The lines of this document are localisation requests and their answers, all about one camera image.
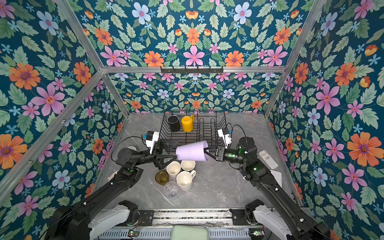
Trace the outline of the lilac plastic cup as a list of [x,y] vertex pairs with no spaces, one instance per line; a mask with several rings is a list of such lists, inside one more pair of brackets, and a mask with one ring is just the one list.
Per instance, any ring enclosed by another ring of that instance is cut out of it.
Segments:
[[176,149],[177,159],[180,161],[195,161],[204,162],[209,160],[206,141],[191,143],[183,146],[178,146]]

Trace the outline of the green mug white inside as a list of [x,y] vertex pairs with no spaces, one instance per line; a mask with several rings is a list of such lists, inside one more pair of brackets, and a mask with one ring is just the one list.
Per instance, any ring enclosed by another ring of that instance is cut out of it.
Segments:
[[194,170],[196,167],[196,162],[195,161],[182,161],[181,162],[181,168],[184,170],[184,171],[192,171]]

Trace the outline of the black mug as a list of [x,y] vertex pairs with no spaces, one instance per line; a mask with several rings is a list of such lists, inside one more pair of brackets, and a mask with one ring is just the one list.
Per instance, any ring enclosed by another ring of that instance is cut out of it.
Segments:
[[171,132],[178,132],[181,129],[179,117],[176,115],[171,115],[167,118],[167,123],[169,125]]

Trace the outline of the yellow mug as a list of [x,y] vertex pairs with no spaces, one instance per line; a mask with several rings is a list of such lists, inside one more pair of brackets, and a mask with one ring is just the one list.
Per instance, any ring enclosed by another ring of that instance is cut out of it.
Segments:
[[182,127],[184,132],[189,133],[194,129],[194,119],[194,116],[182,117]]

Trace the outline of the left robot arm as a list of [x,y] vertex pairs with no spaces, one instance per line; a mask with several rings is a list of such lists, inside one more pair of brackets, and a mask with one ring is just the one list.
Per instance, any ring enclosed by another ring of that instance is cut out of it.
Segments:
[[169,165],[165,159],[172,161],[177,158],[170,152],[178,146],[177,142],[159,140],[150,150],[138,152],[130,148],[121,149],[116,160],[120,170],[82,201],[56,210],[41,239],[93,240],[118,224],[135,224],[139,219],[138,206],[130,201],[122,201],[104,213],[101,210],[139,181],[143,173],[140,165],[153,163],[162,170]]

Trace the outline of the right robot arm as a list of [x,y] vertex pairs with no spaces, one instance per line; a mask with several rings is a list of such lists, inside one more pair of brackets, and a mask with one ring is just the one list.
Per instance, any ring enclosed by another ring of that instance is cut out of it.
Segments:
[[262,201],[254,200],[245,207],[245,216],[249,223],[262,224],[271,231],[277,240],[328,240],[331,231],[328,226],[306,214],[281,188],[272,172],[259,159],[258,149],[253,138],[240,138],[235,149],[224,146],[204,148],[204,154],[218,162],[240,164],[243,177],[258,189],[272,204],[272,212]]

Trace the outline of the white mug rear left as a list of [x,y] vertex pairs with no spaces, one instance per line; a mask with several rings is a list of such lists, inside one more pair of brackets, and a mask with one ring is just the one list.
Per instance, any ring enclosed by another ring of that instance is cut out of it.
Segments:
[[167,167],[166,171],[169,175],[170,182],[176,182],[178,174],[181,172],[181,164],[178,161],[172,161]]

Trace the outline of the olive glass cup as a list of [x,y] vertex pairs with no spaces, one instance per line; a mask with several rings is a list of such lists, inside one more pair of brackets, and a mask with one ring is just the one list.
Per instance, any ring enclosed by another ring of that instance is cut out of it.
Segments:
[[156,173],[155,180],[159,185],[165,186],[169,182],[169,174],[165,170]]

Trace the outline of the white mug front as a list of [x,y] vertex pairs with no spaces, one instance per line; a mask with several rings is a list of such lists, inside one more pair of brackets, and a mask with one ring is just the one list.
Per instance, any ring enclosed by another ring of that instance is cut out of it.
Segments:
[[182,191],[189,191],[192,188],[193,179],[196,176],[196,171],[182,171],[177,176],[177,184]]

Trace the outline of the clear glass cup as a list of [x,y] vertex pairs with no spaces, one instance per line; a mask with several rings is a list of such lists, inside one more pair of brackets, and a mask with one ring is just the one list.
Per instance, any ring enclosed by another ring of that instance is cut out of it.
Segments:
[[175,198],[179,195],[179,185],[176,182],[168,182],[164,186],[164,196],[166,198]]

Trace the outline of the white remote control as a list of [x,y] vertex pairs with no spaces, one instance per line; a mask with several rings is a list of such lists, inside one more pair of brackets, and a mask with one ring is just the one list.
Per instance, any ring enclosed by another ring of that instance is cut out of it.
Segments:
[[278,163],[271,157],[271,155],[267,151],[260,151],[258,155],[262,159],[263,163],[268,166],[270,170],[275,170],[279,166]]

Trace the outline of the pink round clock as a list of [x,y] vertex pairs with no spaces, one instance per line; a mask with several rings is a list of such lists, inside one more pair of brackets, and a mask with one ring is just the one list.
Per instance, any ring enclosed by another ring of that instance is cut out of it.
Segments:
[[115,177],[115,175],[118,173],[118,171],[115,171],[113,174],[111,174],[111,176],[110,177],[108,177],[108,181],[111,181],[114,177]]

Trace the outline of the white flat box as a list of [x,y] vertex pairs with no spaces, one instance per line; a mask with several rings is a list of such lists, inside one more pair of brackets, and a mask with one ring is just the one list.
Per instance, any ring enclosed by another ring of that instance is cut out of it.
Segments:
[[283,179],[282,179],[282,173],[281,172],[278,172],[278,171],[275,171],[275,170],[271,170],[271,174],[274,176],[275,180],[277,181],[277,183],[279,184],[279,186],[282,188],[283,185]]

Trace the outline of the green cloth pad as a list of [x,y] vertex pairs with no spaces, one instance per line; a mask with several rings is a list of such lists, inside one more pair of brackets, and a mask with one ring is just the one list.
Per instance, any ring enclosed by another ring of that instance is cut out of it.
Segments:
[[171,240],[208,240],[209,231],[205,228],[177,225],[171,233]]

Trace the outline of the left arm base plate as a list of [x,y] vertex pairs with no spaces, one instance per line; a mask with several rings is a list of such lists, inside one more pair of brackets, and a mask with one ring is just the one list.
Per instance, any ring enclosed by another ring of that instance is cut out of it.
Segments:
[[134,212],[134,226],[149,227],[154,220],[154,210],[137,210]]

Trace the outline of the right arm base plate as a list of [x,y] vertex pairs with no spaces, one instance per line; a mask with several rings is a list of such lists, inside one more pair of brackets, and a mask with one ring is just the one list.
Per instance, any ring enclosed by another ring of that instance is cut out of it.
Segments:
[[245,209],[229,209],[232,214],[232,222],[234,226],[258,226],[261,225],[255,219],[247,218]]

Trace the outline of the black wall hook rail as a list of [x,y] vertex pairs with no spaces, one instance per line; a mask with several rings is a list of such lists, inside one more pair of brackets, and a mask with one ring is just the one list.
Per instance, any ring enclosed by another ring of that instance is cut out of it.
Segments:
[[162,74],[221,74],[223,67],[160,67]]

